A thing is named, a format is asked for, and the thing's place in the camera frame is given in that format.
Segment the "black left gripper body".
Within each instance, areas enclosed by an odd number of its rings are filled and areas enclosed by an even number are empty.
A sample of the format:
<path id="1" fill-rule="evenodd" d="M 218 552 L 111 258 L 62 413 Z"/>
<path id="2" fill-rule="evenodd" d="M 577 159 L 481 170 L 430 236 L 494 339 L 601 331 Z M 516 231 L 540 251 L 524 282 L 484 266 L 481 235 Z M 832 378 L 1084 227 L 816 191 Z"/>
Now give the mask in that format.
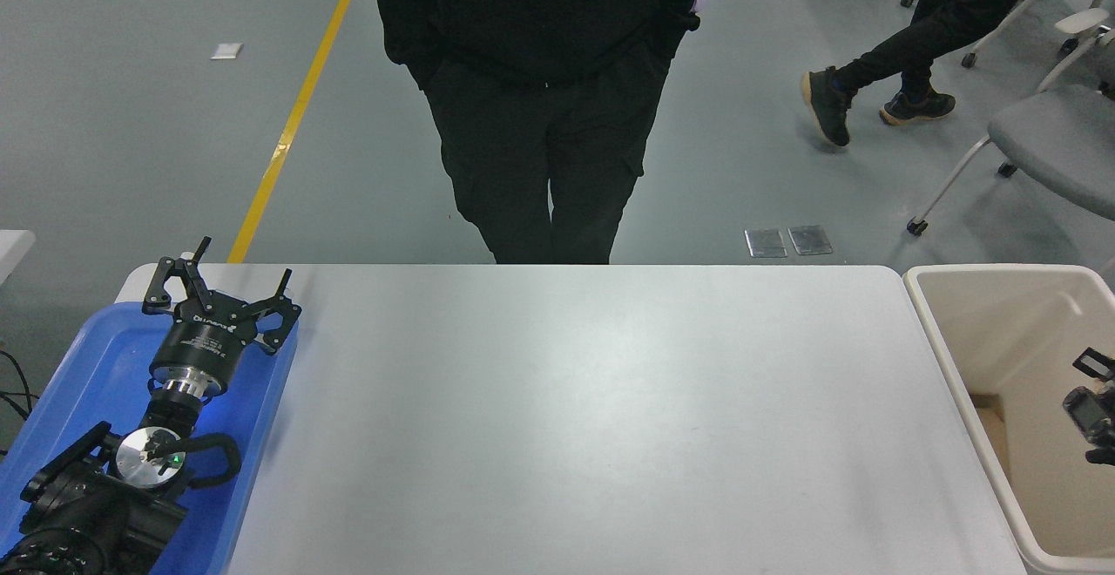
<path id="1" fill-rule="evenodd" d="M 159 382 L 172 379 L 172 369 L 195 369 L 214 383 L 233 381 L 240 357 L 256 337 L 256 318 L 248 302 L 211 293 L 211 308 L 198 298 L 180 302 L 167 337 L 152 358 L 151 374 Z"/>

